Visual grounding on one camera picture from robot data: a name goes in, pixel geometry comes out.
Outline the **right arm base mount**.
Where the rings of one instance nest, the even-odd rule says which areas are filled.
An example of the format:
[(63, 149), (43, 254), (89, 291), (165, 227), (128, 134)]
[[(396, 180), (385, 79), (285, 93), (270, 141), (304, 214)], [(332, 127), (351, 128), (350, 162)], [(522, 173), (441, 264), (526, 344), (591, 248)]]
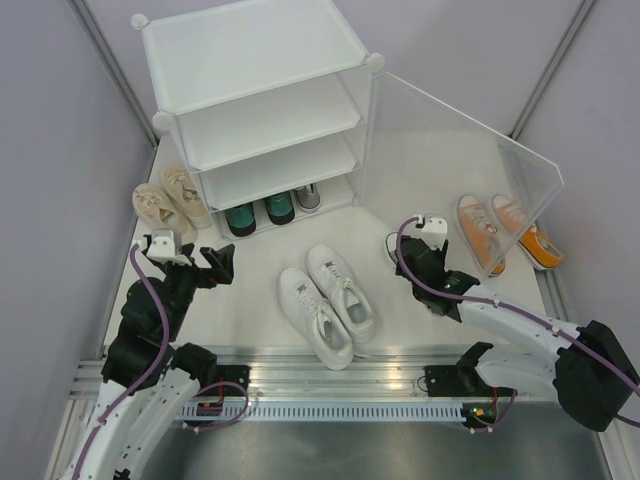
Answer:
[(485, 383), (474, 368), (457, 365), (427, 365), (424, 367), (429, 397), (441, 398), (499, 398), (510, 397), (513, 390), (492, 387)]

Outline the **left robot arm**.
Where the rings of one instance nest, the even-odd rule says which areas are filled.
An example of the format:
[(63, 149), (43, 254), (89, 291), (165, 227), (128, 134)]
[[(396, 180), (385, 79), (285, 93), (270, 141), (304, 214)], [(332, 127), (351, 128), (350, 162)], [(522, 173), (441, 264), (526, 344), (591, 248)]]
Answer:
[(138, 279), (128, 289), (108, 347), (96, 405), (65, 479), (137, 479), (183, 406), (218, 384), (216, 355), (193, 343), (172, 347), (199, 289), (229, 285), (235, 247), (179, 245), (167, 232), (134, 242)]

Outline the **white sneaker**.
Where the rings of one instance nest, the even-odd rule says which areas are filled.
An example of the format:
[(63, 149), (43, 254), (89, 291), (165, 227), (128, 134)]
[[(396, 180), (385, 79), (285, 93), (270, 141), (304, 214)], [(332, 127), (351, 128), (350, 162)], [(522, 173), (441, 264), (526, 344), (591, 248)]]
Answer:
[(354, 356), (351, 337), (311, 278), (288, 268), (280, 274), (276, 291), (282, 312), (318, 359), (330, 370), (346, 369)]
[(326, 245), (312, 247), (306, 257), (307, 270), (320, 292), (329, 300), (356, 343), (375, 335), (372, 306), (347, 262)]

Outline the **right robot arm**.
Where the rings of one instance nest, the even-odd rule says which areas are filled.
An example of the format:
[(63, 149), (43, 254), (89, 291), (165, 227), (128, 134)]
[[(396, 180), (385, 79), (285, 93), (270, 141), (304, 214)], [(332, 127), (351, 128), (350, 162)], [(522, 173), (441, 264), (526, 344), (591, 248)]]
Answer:
[(455, 365), (459, 388), (478, 395), (532, 394), (558, 404), (579, 425), (605, 431), (639, 391), (639, 374), (611, 328), (540, 316), (500, 298), (479, 279), (445, 267), (447, 249), (392, 233), (385, 241), (396, 275), (411, 285), (426, 309), (458, 324), (496, 335), (517, 349), (511, 354), (477, 341)]

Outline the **grey canvas sneaker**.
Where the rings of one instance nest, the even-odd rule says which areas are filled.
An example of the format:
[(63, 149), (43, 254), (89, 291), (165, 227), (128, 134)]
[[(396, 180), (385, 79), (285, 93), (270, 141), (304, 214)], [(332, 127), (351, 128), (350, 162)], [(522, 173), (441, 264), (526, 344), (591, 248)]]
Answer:
[(321, 196), (315, 183), (296, 188), (294, 196), (299, 208), (305, 213), (314, 213), (321, 206)]
[(390, 261), (394, 264), (398, 262), (397, 260), (397, 252), (396, 252), (396, 243), (397, 243), (397, 232), (390, 232), (384, 240), (384, 249), (385, 252), (390, 259)]

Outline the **green loafer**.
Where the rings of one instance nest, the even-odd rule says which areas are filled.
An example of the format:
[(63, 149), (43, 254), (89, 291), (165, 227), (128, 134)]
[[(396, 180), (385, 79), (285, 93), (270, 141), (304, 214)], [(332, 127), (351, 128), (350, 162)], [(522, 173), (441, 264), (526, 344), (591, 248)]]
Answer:
[(295, 218), (295, 208), (289, 191), (271, 195), (264, 200), (269, 220), (275, 225), (285, 225)]
[(225, 218), (230, 232), (236, 237), (246, 237), (257, 228), (254, 207), (251, 202), (225, 211)]

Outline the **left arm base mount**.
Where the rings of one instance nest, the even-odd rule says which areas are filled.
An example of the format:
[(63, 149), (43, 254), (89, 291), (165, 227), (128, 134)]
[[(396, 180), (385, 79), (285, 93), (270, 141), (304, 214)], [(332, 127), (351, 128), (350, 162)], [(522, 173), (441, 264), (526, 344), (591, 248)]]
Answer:
[(218, 403), (221, 403), (227, 398), (243, 398), (244, 394), (236, 385), (247, 390), (250, 383), (250, 373), (251, 368), (248, 365), (219, 365), (217, 376), (211, 381), (213, 387), (203, 393), (197, 394), (196, 397), (210, 399), (212, 402)]

